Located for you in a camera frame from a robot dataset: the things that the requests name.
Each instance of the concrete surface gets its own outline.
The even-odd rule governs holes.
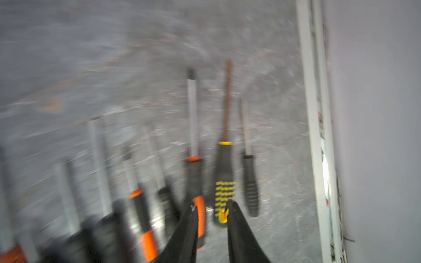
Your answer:
[[[420,262],[421,2],[324,4],[349,263]]]
[[[142,125],[154,122],[164,172],[181,201],[186,69],[194,67],[208,193],[222,127],[224,63],[231,58],[235,180],[242,174],[238,99],[244,95],[261,189],[260,216],[247,220],[272,262],[321,262],[293,0],[4,0],[0,12],[0,138],[13,174],[18,233],[32,229],[40,246],[66,236],[51,166],[62,158],[75,166],[80,214],[101,215],[86,120],[103,115],[113,199],[128,192],[119,157],[129,141],[161,237]],[[241,187],[236,199],[246,212]],[[209,223],[205,245],[198,262],[228,262],[225,229]]]

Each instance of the screwdriver shaft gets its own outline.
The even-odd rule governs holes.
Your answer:
[[[251,155],[250,132],[248,130],[247,101],[241,99],[242,128],[244,133],[244,149],[246,155]]]
[[[197,126],[197,102],[196,102],[196,74],[189,69],[187,80],[189,95],[189,116],[190,116],[190,156],[199,155],[198,126]]]
[[[146,143],[148,145],[149,154],[152,156],[152,167],[155,173],[155,180],[157,182],[158,189],[162,189],[165,187],[165,179],[155,143],[155,136],[152,134],[152,131],[148,130],[147,126],[144,126],[144,132],[147,136]]]
[[[9,174],[6,157],[4,156],[3,148],[0,146],[0,224],[2,226],[2,231],[0,233],[0,249],[2,250],[2,253],[11,250],[16,245],[10,218],[8,192],[5,185],[7,176],[9,176]]]
[[[127,183],[129,184],[129,191],[134,192],[138,189],[138,181],[136,177],[136,172],[134,170],[134,165],[132,162],[129,147],[123,148],[123,166],[126,172]]]
[[[107,166],[104,155],[100,151],[100,141],[97,136],[99,118],[92,119],[88,122],[89,137],[91,141],[93,162],[96,170],[96,178],[98,181],[99,196],[101,198],[102,211],[104,216],[112,213],[112,202],[109,193],[107,180]]]
[[[225,117],[224,117],[224,131],[222,133],[222,140],[228,141],[228,124],[229,124],[229,100],[231,87],[232,61],[226,61],[226,93],[225,93]]]
[[[70,188],[70,172],[66,162],[57,163],[54,169],[57,175],[57,184],[61,200],[64,206],[64,214],[69,224],[70,234],[73,235],[80,231],[80,220],[77,216],[75,199]]]

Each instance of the white wall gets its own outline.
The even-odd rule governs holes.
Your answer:
[[[324,9],[349,262],[421,262],[421,1]]]

